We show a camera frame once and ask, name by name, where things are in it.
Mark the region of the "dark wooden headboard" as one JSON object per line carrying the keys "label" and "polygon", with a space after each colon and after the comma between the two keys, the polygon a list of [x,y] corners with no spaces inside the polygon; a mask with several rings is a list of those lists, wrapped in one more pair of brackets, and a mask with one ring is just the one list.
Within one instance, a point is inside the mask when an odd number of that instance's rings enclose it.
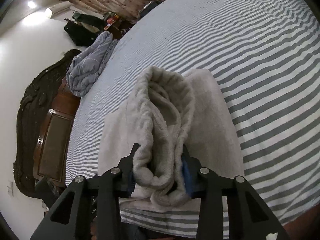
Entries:
{"label": "dark wooden headboard", "polygon": [[66,82],[77,49],[66,52],[25,89],[16,121],[14,180],[27,197],[50,204],[66,182],[66,155],[80,99]]}

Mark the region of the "grey striped bed sheet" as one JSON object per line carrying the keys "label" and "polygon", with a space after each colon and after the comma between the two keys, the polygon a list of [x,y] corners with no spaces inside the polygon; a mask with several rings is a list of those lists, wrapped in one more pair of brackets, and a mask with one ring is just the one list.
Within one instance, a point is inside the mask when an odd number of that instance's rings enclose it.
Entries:
{"label": "grey striped bed sheet", "polygon": [[[236,129],[244,161],[239,176],[281,225],[319,204],[319,21],[304,0],[167,0],[155,7],[117,43],[81,97],[68,186],[77,176],[100,176],[104,118],[150,67],[211,72]],[[120,207],[123,222],[190,238],[199,214]]]}

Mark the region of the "folded grey blue blanket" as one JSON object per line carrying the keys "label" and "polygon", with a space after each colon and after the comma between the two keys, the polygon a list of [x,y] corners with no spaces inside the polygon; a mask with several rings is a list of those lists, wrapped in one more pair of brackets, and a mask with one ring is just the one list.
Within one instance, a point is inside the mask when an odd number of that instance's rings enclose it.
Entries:
{"label": "folded grey blue blanket", "polygon": [[118,40],[102,32],[92,45],[76,55],[66,73],[66,81],[73,95],[85,96],[105,69]]}

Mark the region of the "black bag on wall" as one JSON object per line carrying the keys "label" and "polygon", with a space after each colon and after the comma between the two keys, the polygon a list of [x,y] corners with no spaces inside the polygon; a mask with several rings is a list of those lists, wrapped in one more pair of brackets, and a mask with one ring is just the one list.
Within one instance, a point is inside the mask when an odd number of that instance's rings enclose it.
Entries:
{"label": "black bag on wall", "polygon": [[65,32],[76,46],[88,47],[93,44],[97,36],[104,30],[106,22],[96,16],[75,12],[72,19],[64,19],[67,24]]}

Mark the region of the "light grey fleece pant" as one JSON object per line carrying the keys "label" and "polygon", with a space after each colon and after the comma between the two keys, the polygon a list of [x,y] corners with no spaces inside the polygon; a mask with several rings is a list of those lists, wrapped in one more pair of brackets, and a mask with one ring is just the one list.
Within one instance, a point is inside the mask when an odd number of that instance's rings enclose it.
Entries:
{"label": "light grey fleece pant", "polygon": [[199,211],[187,195],[182,153],[218,175],[244,174],[235,126],[223,94],[210,71],[181,75],[150,67],[137,79],[129,97],[104,118],[98,174],[115,167],[134,146],[135,189],[121,198],[122,209]]}

